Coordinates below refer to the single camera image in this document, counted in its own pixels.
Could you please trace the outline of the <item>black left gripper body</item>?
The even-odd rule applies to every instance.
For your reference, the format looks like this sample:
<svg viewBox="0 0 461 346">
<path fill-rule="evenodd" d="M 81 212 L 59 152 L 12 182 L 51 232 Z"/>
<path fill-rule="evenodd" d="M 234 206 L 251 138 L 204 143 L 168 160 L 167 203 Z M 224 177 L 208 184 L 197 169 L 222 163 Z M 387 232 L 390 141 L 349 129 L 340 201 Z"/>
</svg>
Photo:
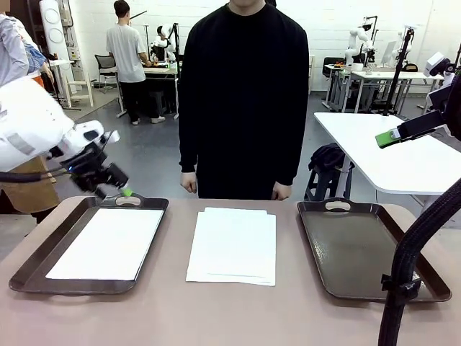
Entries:
<svg viewBox="0 0 461 346">
<path fill-rule="evenodd" d="M 104 182 L 103 163 L 107 155 L 95 143 L 87 145 L 83 151 L 67 161 L 67 172 L 71 180 L 84 192 L 95 192 Z"/>
</svg>

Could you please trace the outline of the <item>person's left forearm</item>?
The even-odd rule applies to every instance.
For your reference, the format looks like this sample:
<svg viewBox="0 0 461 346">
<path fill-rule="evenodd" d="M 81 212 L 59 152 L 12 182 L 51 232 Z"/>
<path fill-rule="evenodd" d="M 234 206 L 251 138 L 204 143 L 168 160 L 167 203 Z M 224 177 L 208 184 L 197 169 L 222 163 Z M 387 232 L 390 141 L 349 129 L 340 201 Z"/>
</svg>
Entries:
<svg viewBox="0 0 461 346">
<path fill-rule="evenodd" d="M 297 175 L 303 148 L 305 123 L 289 121 L 282 124 L 275 151 L 276 181 L 290 186 Z"/>
</svg>

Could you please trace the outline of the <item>person's right forearm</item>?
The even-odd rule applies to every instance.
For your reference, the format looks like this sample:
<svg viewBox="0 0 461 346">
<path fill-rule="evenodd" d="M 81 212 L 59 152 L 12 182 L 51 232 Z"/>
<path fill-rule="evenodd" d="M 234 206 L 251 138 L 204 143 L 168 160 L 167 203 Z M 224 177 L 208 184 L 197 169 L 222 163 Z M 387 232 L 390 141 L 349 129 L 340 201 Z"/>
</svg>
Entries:
<svg viewBox="0 0 461 346">
<path fill-rule="evenodd" d="M 197 164 L 197 128 L 196 123 L 185 114 L 179 118 L 179 150 L 182 173 L 195 172 Z"/>
</svg>

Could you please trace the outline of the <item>person's right hand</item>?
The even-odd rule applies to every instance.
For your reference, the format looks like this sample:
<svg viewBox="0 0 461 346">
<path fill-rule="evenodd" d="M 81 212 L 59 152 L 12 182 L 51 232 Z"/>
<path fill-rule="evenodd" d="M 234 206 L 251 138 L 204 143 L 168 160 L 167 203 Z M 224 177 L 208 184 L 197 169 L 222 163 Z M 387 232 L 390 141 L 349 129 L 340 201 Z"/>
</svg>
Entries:
<svg viewBox="0 0 461 346">
<path fill-rule="evenodd" d="M 181 186 L 188 193 L 197 193 L 197 175 L 195 172 L 181 173 Z"/>
</svg>

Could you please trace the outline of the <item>person's left hand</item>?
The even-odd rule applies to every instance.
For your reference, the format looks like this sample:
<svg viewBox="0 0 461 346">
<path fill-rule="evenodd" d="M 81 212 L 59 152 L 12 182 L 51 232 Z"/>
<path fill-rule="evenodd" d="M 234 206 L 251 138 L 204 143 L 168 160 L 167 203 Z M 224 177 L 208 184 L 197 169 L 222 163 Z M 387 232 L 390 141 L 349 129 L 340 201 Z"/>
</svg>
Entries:
<svg viewBox="0 0 461 346">
<path fill-rule="evenodd" d="M 283 185 L 278 182 L 275 182 L 272 189 L 272 199 L 273 200 L 286 200 L 292 194 L 292 187 L 290 185 Z"/>
</svg>

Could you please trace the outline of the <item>long white desk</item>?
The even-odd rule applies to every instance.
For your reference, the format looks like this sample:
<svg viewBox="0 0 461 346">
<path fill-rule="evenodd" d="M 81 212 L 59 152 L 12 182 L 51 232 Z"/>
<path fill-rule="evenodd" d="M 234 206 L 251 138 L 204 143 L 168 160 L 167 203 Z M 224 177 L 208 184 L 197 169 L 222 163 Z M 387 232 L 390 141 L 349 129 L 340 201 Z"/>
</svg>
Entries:
<svg viewBox="0 0 461 346">
<path fill-rule="evenodd" d="M 351 96 L 351 85 L 358 82 L 353 113 L 382 113 L 404 118 L 401 113 L 413 88 L 427 89 L 427 93 L 442 86 L 441 75 L 426 76 L 422 72 L 353 71 L 347 82 L 346 96 Z"/>
</svg>

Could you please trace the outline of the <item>black tripod pole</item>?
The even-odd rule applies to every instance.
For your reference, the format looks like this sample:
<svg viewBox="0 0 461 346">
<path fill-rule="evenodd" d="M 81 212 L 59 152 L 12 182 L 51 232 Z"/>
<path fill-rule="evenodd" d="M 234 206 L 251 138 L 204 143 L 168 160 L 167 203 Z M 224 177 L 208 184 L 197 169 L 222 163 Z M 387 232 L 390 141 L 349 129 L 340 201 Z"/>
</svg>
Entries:
<svg viewBox="0 0 461 346">
<path fill-rule="evenodd" d="M 404 62 L 404 60 L 406 58 L 406 55 L 407 55 L 408 46 L 413 42 L 414 31 L 415 31 L 415 27 L 406 26 L 406 28 L 405 28 L 405 30 L 403 32 L 403 34 L 404 34 L 403 43 L 402 43 L 402 46 L 400 47 L 400 50 L 398 51 L 397 64 L 396 64 L 396 67 L 395 67 L 395 73 L 394 73 L 394 76 L 393 76 L 392 83 L 390 85 L 390 91 L 388 92 L 388 98 L 386 100 L 385 107 L 384 107 L 384 110 L 382 112 L 383 116 L 388 116 L 389 115 L 390 107 L 392 105 L 393 95 L 395 94 L 395 90 L 396 90 L 397 85 L 398 85 L 400 72 L 402 71 L 403 62 Z"/>
</svg>

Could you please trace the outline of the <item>large white table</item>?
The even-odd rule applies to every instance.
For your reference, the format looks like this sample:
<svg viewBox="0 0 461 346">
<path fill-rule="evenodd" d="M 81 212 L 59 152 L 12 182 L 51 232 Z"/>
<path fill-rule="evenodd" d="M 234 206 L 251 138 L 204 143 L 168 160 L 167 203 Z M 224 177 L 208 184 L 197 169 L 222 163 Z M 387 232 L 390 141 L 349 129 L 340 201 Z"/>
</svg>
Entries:
<svg viewBox="0 0 461 346">
<path fill-rule="evenodd" d="M 461 153 L 431 136 L 379 148 L 375 136 L 400 125 L 395 116 L 316 112 L 314 117 L 381 192 L 441 195 L 461 178 Z"/>
</svg>

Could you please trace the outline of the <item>tan brown apron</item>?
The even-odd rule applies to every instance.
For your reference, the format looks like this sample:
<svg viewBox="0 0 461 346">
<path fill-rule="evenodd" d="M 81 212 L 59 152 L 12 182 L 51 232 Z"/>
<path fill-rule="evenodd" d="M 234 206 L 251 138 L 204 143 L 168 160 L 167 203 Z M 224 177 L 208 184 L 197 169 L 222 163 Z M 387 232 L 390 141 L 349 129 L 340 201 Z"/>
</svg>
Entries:
<svg viewBox="0 0 461 346">
<path fill-rule="evenodd" d="M 6 193 L 15 210 L 34 218 L 46 216 L 60 203 L 51 178 L 24 184 L 0 182 L 0 191 Z"/>
</svg>

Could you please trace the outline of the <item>brown plastic tray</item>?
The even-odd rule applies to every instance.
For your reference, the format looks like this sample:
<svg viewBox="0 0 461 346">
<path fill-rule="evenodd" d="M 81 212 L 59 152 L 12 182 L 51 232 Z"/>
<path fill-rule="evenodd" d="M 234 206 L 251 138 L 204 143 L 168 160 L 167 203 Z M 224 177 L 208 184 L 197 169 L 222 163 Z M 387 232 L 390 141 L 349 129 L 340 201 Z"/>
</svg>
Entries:
<svg viewBox="0 0 461 346">
<path fill-rule="evenodd" d="M 323 289 L 349 301 L 385 301 L 397 244 L 415 216 L 398 205 L 333 198 L 297 204 Z"/>
<path fill-rule="evenodd" d="M 117 195 L 101 200 L 97 197 L 85 197 L 53 229 L 48 238 L 30 255 L 24 264 L 9 280 L 9 287 L 21 293 L 40 293 L 55 296 L 97 296 L 127 293 L 138 279 L 99 280 L 99 279 L 48 279 L 45 271 L 50 270 L 59 257 L 70 247 L 71 242 L 82 232 L 84 227 L 99 209 L 114 210 L 149 210 L 165 212 L 169 206 L 166 198 L 145 198 L 132 195 L 129 198 Z"/>
</svg>

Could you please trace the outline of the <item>white wooden stool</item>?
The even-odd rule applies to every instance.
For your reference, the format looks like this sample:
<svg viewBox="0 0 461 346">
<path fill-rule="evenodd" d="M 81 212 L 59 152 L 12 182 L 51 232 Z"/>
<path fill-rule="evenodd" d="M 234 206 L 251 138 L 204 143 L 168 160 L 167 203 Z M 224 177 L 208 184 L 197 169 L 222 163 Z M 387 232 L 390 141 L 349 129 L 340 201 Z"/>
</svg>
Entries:
<svg viewBox="0 0 461 346">
<path fill-rule="evenodd" d="M 89 75 L 87 74 L 84 80 L 77 80 L 77 81 L 69 81 L 67 76 L 63 77 L 65 93 L 66 93 L 66 101 L 68 103 L 68 107 L 72 108 L 72 102 L 80 102 L 80 101 L 87 101 L 90 107 L 94 106 L 94 98 L 92 92 L 92 85 L 89 79 Z M 71 87 L 82 87 L 80 93 L 71 91 Z"/>
</svg>

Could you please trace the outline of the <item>black mesh office chair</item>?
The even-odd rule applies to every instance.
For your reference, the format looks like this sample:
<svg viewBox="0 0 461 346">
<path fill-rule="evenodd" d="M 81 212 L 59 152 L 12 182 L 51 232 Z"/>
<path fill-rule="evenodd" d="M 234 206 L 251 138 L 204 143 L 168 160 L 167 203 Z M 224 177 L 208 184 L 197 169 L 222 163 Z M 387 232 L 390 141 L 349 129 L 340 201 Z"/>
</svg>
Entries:
<svg viewBox="0 0 461 346">
<path fill-rule="evenodd" d="M 101 56 L 95 55 L 94 56 L 97 62 L 97 70 L 98 70 L 98 81 L 99 81 L 99 88 L 106 89 L 107 88 L 107 80 L 114 79 L 117 81 L 117 69 L 116 63 L 112 56 Z"/>
</svg>

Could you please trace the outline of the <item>wood top work table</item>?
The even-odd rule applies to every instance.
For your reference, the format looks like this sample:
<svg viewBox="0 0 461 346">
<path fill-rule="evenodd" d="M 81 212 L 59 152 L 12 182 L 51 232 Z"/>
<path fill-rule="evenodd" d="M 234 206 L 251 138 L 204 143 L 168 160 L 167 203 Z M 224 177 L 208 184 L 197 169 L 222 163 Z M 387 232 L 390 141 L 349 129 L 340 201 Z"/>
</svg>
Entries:
<svg viewBox="0 0 461 346">
<path fill-rule="evenodd" d="M 147 81 L 173 81 L 174 91 L 175 91 L 175 105 L 176 111 L 173 112 L 175 120 L 179 119 L 179 96 L 178 96 L 178 86 L 179 86 L 179 67 L 177 64 L 173 64 L 172 67 L 144 67 L 143 68 L 146 80 Z"/>
</svg>

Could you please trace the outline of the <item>person in grey t-shirt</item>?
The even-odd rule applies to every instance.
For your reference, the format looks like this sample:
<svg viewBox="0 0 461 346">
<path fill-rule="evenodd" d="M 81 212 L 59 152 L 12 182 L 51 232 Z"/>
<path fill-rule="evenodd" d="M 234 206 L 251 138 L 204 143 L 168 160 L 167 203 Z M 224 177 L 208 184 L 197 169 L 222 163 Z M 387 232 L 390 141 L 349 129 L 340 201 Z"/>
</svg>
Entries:
<svg viewBox="0 0 461 346">
<path fill-rule="evenodd" d="M 125 0 L 116 0 L 114 10 L 117 24 L 107 31 L 107 52 L 115 60 L 122 98 L 133 125 L 145 115 L 151 123 L 166 120 L 159 115 L 156 101 L 147 90 L 145 67 L 150 67 L 147 51 L 139 32 L 130 26 L 130 6 Z"/>
</svg>

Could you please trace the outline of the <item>mannequin with orange trousers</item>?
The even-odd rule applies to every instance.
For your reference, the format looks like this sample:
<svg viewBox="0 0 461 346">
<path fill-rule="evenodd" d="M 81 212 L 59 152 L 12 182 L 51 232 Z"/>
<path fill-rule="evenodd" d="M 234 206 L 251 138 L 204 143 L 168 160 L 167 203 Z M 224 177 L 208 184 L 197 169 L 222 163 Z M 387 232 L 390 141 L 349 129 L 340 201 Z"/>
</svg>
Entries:
<svg viewBox="0 0 461 346">
<path fill-rule="evenodd" d="M 41 77 L 42 74 L 45 74 L 53 84 L 55 80 L 45 56 L 38 50 L 38 47 L 33 43 L 30 37 L 25 33 L 21 33 L 20 35 L 29 63 L 27 75 L 35 80 L 41 87 L 45 87 Z"/>
</svg>

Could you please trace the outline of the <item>white tower air conditioner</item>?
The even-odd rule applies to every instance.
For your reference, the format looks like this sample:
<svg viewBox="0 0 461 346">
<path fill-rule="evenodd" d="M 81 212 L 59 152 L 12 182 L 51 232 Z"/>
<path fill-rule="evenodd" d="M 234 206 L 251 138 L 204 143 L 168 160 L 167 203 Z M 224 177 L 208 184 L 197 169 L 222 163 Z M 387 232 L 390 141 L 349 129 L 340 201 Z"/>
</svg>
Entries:
<svg viewBox="0 0 461 346">
<path fill-rule="evenodd" d="M 57 56 L 58 60 L 68 61 L 68 50 L 58 2 L 56 0 L 40 0 L 39 6 L 45 40 L 50 54 Z"/>
</svg>

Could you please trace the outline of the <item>figure in striped shirt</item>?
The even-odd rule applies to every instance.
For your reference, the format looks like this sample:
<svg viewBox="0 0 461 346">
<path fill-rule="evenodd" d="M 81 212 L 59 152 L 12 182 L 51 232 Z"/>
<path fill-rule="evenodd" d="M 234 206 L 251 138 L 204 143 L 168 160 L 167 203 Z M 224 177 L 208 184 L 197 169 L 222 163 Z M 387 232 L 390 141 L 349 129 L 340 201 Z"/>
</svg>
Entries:
<svg viewBox="0 0 461 346">
<path fill-rule="evenodd" d="M 0 87 L 28 75 L 29 62 L 15 21 L 0 12 Z"/>
</svg>

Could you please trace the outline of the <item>person in black sweater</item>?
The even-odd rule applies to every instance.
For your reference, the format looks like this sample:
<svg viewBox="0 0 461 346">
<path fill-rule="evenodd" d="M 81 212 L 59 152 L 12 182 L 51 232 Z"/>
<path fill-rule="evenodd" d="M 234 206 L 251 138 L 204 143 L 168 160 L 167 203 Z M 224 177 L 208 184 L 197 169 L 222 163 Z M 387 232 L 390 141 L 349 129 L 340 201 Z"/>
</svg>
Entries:
<svg viewBox="0 0 461 346">
<path fill-rule="evenodd" d="M 273 200 L 282 124 L 306 122 L 305 30 L 267 0 L 228 0 L 190 30 L 179 117 L 197 128 L 197 195 Z"/>
</svg>

